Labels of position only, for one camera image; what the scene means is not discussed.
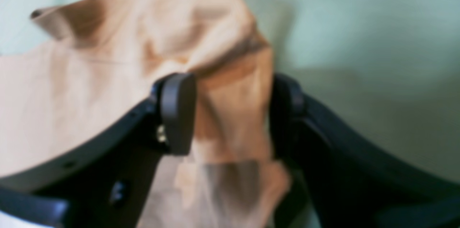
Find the beige cloth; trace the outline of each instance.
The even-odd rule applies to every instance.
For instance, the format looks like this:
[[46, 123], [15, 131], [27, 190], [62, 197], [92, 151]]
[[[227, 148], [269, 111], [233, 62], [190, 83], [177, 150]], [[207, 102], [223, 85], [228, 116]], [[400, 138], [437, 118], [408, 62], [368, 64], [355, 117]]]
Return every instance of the beige cloth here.
[[198, 77], [192, 153], [159, 166], [140, 227], [261, 228], [289, 188], [265, 130], [272, 52], [242, 0], [82, 0], [0, 58], [0, 175], [81, 145], [171, 72]]

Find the tan fabric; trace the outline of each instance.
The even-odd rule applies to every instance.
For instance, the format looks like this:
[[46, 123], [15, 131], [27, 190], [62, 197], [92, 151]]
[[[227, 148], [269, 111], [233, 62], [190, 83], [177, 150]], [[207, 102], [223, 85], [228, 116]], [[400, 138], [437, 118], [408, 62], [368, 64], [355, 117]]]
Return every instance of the tan fabric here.
[[0, 175], [81, 145], [156, 79], [195, 72], [192, 153], [162, 161], [140, 227], [265, 225], [289, 179], [264, 130], [271, 49], [242, 0], [82, 0], [32, 18], [53, 39], [0, 58]]

